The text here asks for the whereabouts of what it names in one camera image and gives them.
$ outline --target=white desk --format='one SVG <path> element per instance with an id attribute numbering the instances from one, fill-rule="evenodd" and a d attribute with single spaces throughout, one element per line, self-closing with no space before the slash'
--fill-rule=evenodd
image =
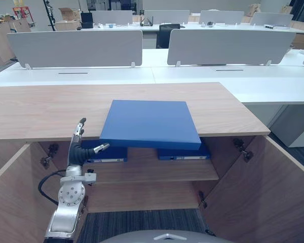
<path id="1" fill-rule="evenodd" d="M 300 29 L 268 29 L 264 26 L 253 26 L 249 23 L 241 23 L 237 26 L 235 25 L 215 25 L 214 27 L 201 27 L 198 22 L 188 22 L 184 24 L 185 28 L 183 29 L 203 29 L 203 30 L 213 30 L 213 29 L 236 29 L 236 30 L 271 30 L 271 31 L 283 31 L 283 32 L 295 32 L 298 34 L 304 34 L 304 30 Z M 159 32 L 159 25 L 154 24 L 153 26 L 140 26 L 139 23 L 133 23 L 129 26 L 114 26 L 109 28 L 106 25 L 101 25 L 101 28 L 92 28 L 92 29 L 82 29 L 82 31 L 99 31 L 99 30 L 142 30 L 143 31 L 143 48 L 144 49 L 155 49 L 157 43 L 157 32 Z"/>
<path id="2" fill-rule="evenodd" d="M 286 54 L 278 65 L 182 67 L 167 65 L 167 51 L 143 50 L 143 64 L 136 68 L 26 70 L 16 63 L 0 72 L 0 87 L 220 82 L 245 104 L 304 103 L 304 55 L 298 53 L 299 50 L 292 50 Z"/>
<path id="3" fill-rule="evenodd" d="M 264 26 L 253 26 L 249 23 L 241 23 L 239 25 L 215 25 L 213 27 L 201 27 L 198 22 L 188 22 L 188 24 L 183 25 L 185 28 L 183 29 L 205 29 L 205 30 L 212 30 L 212 29 L 238 29 L 238 30 L 271 30 L 271 31 L 283 31 L 283 32 L 295 32 L 304 34 L 304 30 L 300 29 L 268 29 Z M 142 30 L 143 32 L 158 32 L 159 31 L 159 24 L 154 24 L 153 26 L 140 26 L 139 23 L 133 23 L 129 26 L 125 25 L 117 25 L 113 28 L 109 28 L 106 25 L 101 26 L 101 28 L 92 28 L 92 29 L 82 29 L 82 31 L 94 31 L 94 30 Z"/>

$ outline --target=cabinet hinge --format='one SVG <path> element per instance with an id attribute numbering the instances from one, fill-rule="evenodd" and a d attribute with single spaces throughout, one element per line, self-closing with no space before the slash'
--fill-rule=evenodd
<path id="1" fill-rule="evenodd" d="M 205 202 L 205 195 L 202 191 L 198 192 L 201 203 L 199 205 L 203 205 L 204 208 L 207 208 L 207 202 Z"/>
<path id="2" fill-rule="evenodd" d="M 47 170 L 47 168 L 50 166 L 50 161 L 56 155 L 57 151 L 59 150 L 59 145 L 56 143 L 50 144 L 48 148 L 49 152 L 47 154 L 47 157 L 41 158 L 41 164 L 43 167 Z"/>
<path id="3" fill-rule="evenodd" d="M 233 139 L 234 146 L 243 154 L 244 161 L 249 162 L 253 158 L 253 152 L 252 151 L 246 151 L 244 142 L 240 138 Z"/>

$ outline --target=black cable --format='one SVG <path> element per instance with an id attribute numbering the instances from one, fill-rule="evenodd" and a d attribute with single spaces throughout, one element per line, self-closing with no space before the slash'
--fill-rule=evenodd
<path id="1" fill-rule="evenodd" d="M 60 177 L 63 177 L 63 175 L 60 174 L 60 172 L 65 172 L 65 170 L 59 170 L 59 171 L 56 171 L 56 172 L 53 172 L 52 174 L 42 178 L 42 180 L 39 182 L 39 186 L 38 186 L 38 190 L 40 192 L 40 194 L 44 197 L 46 197 L 48 200 L 50 200 L 52 203 L 54 203 L 55 205 L 58 205 L 59 202 L 52 199 L 51 197 L 47 196 L 45 192 L 43 192 L 42 190 L 42 186 L 43 184 L 51 177 L 51 176 L 54 176 L 54 175 L 58 175 Z"/>

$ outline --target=wooden countertop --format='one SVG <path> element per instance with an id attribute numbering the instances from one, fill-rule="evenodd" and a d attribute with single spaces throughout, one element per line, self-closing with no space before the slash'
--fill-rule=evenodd
<path id="1" fill-rule="evenodd" d="M 97 138 L 113 99 L 186 101 L 201 137 L 270 133 L 220 83 L 65 85 L 0 87 L 0 139 L 69 140 L 82 117 Z"/>

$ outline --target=robotic arm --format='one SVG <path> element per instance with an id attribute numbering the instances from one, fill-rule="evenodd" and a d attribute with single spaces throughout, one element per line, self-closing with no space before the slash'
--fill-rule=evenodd
<path id="1" fill-rule="evenodd" d="M 46 230 L 46 243 L 72 243 L 80 218 L 80 205 L 86 190 L 84 184 L 96 182 L 95 173 L 82 175 L 82 166 L 85 160 L 104 151 L 109 144 L 102 144 L 91 149 L 81 148 L 81 138 L 84 133 L 83 126 L 86 119 L 82 118 L 74 130 L 67 158 L 65 177 L 60 180 L 58 192 L 58 208 L 52 215 Z"/>
<path id="2" fill-rule="evenodd" d="M 95 173 L 82 175 L 82 166 L 85 160 L 104 151 L 109 144 L 103 144 L 91 149 L 81 148 L 81 137 L 84 133 L 83 126 L 86 119 L 82 118 L 73 133 L 67 158 L 65 177 L 61 178 L 61 187 L 58 192 L 58 207 L 52 215 L 46 230 L 44 243 L 73 243 L 77 225 L 80 218 L 80 205 L 86 190 L 84 184 L 96 182 Z M 115 236 L 104 242 L 124 243 L 142 242 L 152 243 L 156 241 L 172 243 L 205 242 L 205 243 L 230 243 L 230 241 L 213 236 L 178 230 L 146 230 L 125 233 Z"/>

